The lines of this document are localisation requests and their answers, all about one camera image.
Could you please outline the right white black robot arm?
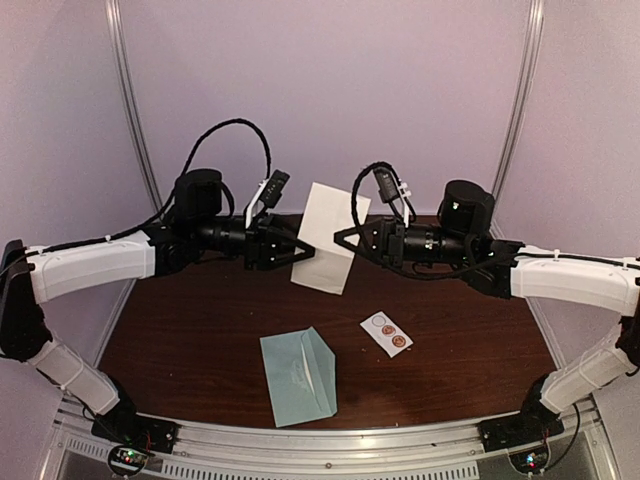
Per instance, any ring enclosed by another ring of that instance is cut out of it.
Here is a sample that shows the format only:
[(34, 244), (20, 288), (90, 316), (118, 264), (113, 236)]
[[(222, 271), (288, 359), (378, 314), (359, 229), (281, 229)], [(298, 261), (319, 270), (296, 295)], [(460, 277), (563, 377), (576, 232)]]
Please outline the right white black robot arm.
[(494, 197), (467, 180), (447, 183), (435, 225), (398, 215), (338, 231), (337, 245), (405, 278), (459, 279), (491, 297), (548, 298), (616, 312), (619, 323), (576, 360), (537, 380), (513, 419), (535, 440), (575, 402), (639, 371), (639, 262), (544, 250), (489, 232)]

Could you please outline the aluminium frame post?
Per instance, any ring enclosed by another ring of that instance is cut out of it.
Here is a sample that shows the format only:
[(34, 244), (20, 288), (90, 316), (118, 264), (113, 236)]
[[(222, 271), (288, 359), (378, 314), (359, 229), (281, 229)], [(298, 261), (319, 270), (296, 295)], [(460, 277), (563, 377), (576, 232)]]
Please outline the aluminium frame post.
[(130, 132), (135, 158), (140, 168), (142, 182), (149, 198), (152, 211), (154, 213), (158, 213), (162, 208), (163, 200), (149, 156), (141, 116), (137, 105), (134, 82), (131, 76), (131, 69), (127, 54), (120, 2), (117, 0), (106, 0), (105, 8), (107, 27), (114, 53), (115, 67), (123, 101), (124, 114)]
[(492, 184), (495, 206), (504, 193), (518, 140), (524, 125), (526, 108), (538, 65), (545, 22), (545, 1), (531, 0), (526, 22), (524, 44), (516, 83), (516, 90), (507, 124), (505, 138)]

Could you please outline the left round circuit board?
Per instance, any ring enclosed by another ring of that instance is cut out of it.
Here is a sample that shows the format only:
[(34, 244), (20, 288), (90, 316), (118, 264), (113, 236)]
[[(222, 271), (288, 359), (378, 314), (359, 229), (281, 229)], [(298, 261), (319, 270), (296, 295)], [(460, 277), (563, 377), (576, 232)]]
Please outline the left round circuit board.
[(137, 475), (147, 465), (152, 454), (125, 445), (114, 446), (107, 455), (107, 466), (119, 476)]

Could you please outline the round circuit board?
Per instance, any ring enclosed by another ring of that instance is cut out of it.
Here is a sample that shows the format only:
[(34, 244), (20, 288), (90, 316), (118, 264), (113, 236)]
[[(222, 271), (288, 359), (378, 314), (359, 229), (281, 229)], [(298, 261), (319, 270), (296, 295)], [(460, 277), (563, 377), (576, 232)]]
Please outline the round circuit board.
[(509, 461), (516, 472), (522, 475), (536, 475), (549, 463), (550, 452), (545, 448), (525, 449), (510, 452)]
[(147, 465), (152, 454), (125, 445), (114, 446), (107, 455), (107, 466), (119, 476), (137, 475)]

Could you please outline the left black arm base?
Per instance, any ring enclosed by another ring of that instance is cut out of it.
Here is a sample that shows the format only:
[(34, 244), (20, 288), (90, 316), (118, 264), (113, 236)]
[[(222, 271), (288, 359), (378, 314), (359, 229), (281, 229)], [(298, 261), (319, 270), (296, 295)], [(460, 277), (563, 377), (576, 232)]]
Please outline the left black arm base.
[(140, 415), (124, 388), (115, 383), (118, 402), (106, 414), (97, 414), (91, 427), (93, 436), (147, 452), (171, 454), (178, 425), (173, 421)]

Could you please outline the left aluminium frame post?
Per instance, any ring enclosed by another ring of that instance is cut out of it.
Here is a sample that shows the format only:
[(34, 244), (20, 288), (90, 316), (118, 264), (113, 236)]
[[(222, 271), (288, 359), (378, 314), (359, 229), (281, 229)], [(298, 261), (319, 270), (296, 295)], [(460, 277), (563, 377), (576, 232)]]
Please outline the left aluminium frame post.
[(134, 82), (131, 76), (131, 69), (127, 54), (120, 2), (117, 0), (106, 0), (105, 8), (107, 27), (114, 53), (115, 67), (123, 101), (124, 114), (130, 132), (135, 158), (140, 168), (142, 182), (149, 198), (152, 211), (154, 213), (158, 213), (162, 208), (163, 200), (149, 156), (141, 116), (137, 105)]

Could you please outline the white paper sheet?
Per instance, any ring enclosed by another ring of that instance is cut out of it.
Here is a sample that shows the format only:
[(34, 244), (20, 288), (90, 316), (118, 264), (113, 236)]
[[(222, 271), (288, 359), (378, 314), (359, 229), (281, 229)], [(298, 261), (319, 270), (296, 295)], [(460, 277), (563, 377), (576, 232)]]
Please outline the white paper sheet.
[(355, 254), (334, 242), (334, 234), (354, 227), (351, 193), (314, 182), (303, 212), (298, 239), (315, 249), (310, 259), (296, 262), (291, 282), (342, 295)]

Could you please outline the beige decorated letter paper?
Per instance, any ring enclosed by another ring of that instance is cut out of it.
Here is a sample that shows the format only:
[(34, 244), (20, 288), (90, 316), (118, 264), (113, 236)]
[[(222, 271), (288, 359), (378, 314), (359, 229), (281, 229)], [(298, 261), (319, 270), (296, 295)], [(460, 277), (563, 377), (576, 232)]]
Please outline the beige decorated letter paper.
[(302, 356), (303, 373), (309, 385), (309, 389), (313, 394), (316, 394), (316, 387), (318, 384), (318, 380), (316, 379), (316, 362), (315, 362), (315, 356), (312, 348), (307, 347), (304, 343), (302, 343), (301, 356)]

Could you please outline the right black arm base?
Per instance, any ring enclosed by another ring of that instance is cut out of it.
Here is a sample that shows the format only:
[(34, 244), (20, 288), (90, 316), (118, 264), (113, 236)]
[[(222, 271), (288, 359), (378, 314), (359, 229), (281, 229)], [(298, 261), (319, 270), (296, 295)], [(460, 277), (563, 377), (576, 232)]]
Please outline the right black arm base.
[(528, 390), (516, 414), (481, 421), (477, 428), (485, 452), (511, 449), (542, 442), (564, 432), (560, 414), (541, 403), (541, 392), (547, 376), (537, 379)]

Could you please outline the light blue envelope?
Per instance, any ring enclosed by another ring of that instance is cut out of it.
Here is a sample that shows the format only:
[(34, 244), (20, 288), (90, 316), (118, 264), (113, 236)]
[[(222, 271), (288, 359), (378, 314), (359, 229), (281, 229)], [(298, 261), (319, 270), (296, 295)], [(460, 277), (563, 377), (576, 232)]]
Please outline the light blue envelope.
[[(303, 373), (301, 344), (311, 347), (316, 362), (316, 394)], [(275, 426), (299, 425), (337, 413), (336, 356), (312, 327), (260, 339)]]

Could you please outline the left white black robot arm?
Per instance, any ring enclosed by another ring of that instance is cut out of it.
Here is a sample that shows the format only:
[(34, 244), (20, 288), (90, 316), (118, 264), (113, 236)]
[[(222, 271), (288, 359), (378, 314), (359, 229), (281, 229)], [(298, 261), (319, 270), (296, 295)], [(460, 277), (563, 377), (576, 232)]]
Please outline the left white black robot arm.
[(2, 355), (32, 365), (75, 396), (121, 443), (137, 442), (144, 424), (132, 400), (47, 328), (43, 304), (103, 284), (173, 275), (208, 251), (241, 257), (246, 269), (261, 271), (312, 258), (314, 247), (268, 212), (288, 179), (275, 171), (260, 183), (243, 216), (224, 215), (222, 207), (234, 201), (221, 173), (196, 169), (176, 180), (164, 220), (76, 244), (28, 248), (20, 240), (9, 242), (1, 263)]

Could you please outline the right round circuit board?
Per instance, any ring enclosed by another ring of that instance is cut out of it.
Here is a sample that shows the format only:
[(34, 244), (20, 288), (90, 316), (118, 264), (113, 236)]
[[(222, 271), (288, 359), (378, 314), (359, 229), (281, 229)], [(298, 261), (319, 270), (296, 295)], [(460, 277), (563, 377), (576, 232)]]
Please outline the right round circuit board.
[(549, 463), (550, 452), (545, 448), (525, 449), (510, 452), (509, 461), (516, 472), (522, 475), (536, 475)]

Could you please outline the right aluminium frame post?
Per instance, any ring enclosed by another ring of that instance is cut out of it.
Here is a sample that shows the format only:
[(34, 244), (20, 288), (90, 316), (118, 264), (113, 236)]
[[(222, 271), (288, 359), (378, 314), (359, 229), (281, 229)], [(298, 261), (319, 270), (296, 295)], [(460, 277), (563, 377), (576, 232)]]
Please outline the right aluminium frame post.
[(531, 0), (526, 22), (524, 44), (516, 83), (516, 90), (507, 124), (505, 138), (492, 184), (495, 206), (504, 193), (518, 140), (524, 125), (526, 108), (538, 65), (545, 22), (545, 1)]

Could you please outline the front aluminium rail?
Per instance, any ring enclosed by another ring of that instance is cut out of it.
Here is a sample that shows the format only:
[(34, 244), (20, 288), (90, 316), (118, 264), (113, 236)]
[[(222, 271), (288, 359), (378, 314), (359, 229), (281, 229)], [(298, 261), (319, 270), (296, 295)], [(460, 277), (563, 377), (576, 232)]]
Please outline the front aluminium rail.
[[(598, 420), (556, 466), (520, 473), (510, 456), (487, 452), (477, 422), (356, 430), (250, 429), (185, 422), (172, 453), (156, 453), (131, 479), (617, 479)], [(112, 444), (86, 419), (63, 412), (36, 479), (122, 479), (107, 466)]]

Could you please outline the white seal sticker sheet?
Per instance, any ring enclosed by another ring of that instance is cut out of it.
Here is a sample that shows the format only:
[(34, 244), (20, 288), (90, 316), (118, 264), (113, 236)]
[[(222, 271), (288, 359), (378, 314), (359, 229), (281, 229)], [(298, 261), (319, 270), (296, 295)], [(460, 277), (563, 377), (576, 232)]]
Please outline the white seal sticker sheet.
[(360, 327), (390, 358), (413, 346), (413, 340), (383, 311), (366, 318)]

